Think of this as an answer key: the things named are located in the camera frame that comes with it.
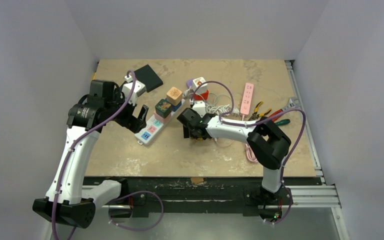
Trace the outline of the red cube charger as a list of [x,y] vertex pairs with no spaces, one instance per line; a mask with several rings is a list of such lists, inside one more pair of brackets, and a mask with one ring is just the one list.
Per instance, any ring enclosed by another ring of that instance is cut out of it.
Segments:
[[196,93],[194,96],[193,96],[193,99],[195,101],[207,101],[208,100],[208,97],[209,97],[209,91],[207,90],[206,92],[204,93]]

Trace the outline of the pink cube charger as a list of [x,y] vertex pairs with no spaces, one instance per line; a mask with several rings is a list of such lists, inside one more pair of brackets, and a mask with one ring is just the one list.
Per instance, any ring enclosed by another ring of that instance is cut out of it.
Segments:
[[154,116],[155,120],[161,122],[164,125],[167,124],[170,121],[170,119],[172,118],[171,113],[169,113],[167,115],[167,117],[163,117],[163,116],[160,116],[156,111],[153,112],[153,116]]

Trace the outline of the pink power strip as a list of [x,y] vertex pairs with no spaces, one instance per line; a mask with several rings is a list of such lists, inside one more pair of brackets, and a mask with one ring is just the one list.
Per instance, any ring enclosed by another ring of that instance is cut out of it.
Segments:
[[251,110],[254,84],[247,82],[244,87],[239,113],[247,116]]

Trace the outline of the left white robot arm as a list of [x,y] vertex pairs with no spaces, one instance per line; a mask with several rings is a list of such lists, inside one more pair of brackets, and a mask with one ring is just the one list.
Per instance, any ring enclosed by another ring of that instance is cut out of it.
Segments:
[[49,222],[87,228],[97,208],[109,201],[126,203],[129,191],[123,180],[104,180],[95,190],[83,190],[83,181],[92,150],[110,121],[136,134],[146,126],[149,108],[133,112],[137,98],[146,92],[140,81],[127,79],[122,85],[113,81],[92,80],[85,94],[68,112],[66,140],[61,160],[44,198],[34,200],[32,210]]

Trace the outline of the white power strip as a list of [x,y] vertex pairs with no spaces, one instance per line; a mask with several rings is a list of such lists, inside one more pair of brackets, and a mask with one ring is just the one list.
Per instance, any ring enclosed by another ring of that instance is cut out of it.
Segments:
[[186,100],[183,99],[179,104],[179,108],[176,111],[172,111],[166,118],[162,118],[156,111],[154,111],[151,117],[146,121],[146,127],[134,134],[137,143],[141,146],[151,145],[170,121],[181,112],[185,105]]

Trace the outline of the navy blue cube charger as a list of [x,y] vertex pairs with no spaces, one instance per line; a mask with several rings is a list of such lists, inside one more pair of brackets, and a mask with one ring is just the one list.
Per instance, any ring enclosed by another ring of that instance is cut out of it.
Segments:
[[180,101],[178,104],[172,104],[171,105],[171,111],[172,112],[176,112],[177,110],[180,109],[180,107],[182,106],[183,102]]

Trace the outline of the black box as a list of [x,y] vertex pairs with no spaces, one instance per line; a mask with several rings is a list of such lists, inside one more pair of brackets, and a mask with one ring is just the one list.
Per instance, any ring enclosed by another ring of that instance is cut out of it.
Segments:
[[135,70],[134,73],[136,78],[145,85],[147,93],[163,85],[162,79],[149,64]]

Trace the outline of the white cube charger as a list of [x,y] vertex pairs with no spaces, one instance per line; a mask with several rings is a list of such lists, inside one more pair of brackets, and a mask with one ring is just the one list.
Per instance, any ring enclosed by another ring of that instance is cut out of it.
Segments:
[[204,77],[198,77],[198,78],[193,79],[192,85],[191,85],[192,89],[198,94],[205,93],[208,90],[207,85],[205,84],[204,86],[201,86],[205,82],[206,82],[206,80]]

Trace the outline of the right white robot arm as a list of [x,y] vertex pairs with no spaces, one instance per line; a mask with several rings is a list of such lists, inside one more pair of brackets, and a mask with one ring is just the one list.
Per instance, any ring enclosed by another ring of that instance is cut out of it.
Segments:
[[260,196],[268,204],[280,198],[283,183],[283,165],[289,157],[290,138],[270,119],[240,121],[219,115],[199,114],[186,108],[177,117],[182,124],[185,138],[224,138],[247,144],[257,162],[263,166]]

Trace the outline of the green handled screwdriver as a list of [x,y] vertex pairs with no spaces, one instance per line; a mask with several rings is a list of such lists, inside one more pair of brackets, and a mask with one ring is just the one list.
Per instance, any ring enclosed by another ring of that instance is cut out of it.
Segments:
[[275,122],[277,126],[285,126],[288,125],[291,122],[290,119],[282,119]]

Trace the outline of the purple usb hub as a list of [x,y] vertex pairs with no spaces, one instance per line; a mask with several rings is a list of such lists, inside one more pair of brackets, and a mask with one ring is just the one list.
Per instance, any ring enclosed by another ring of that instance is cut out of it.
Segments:
[[186,81],[186,88],[192,89],[192,90],[194,89],[194,79],[193,78]]

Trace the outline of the yellow handled pliers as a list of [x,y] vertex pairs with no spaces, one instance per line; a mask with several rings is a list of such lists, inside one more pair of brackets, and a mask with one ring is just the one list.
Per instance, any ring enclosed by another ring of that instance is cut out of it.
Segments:
[[250,118],[248,119],[248,121],[258,120],[258,119],[261,118],[261,117],[265,117],[265,116],[267,116],[267,115],[272,111],[272,108],[268,108],[268,109],[267,109],[266,111],[264,111],[264,112],[259,112],[260,106],[261,106],[263,103],[264,103],[263,101],[260,101],[260,102],[255,106],[255,109],[254,109],[252,115],[250,116]]

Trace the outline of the red handled adjustable wrench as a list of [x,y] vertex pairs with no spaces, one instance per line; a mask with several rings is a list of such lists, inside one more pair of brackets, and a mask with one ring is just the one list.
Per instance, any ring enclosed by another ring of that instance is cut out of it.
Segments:
[[289,109],[297,109],[297,110],[302,110],[301,108],[301,101],[298,97],[290,97],[287,101],[287,104],[272,113],[269,118],[273,121],[276,122],[280,117],[281,113],[286,112]]

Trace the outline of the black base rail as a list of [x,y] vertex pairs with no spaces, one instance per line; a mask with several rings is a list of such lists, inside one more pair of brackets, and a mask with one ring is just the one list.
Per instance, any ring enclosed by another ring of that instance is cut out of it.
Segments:
[[244,217],[285,216],[288,207],[340,206],[337,190],[320,177],[287,177],[277,196],[263,192],[261,177],[126,177],[121,194],[134,195],[104,205],[115,216],[131,211],[134,218],[150,213],[240,214]]

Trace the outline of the dark green cube charger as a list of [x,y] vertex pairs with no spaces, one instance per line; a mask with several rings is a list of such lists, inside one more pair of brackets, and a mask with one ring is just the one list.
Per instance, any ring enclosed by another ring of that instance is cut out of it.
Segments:
[[168,114],[172,113],[172,104],[168,102],[166,99],[161,99],[155,105],[155,111],[162,117],[167,117]]

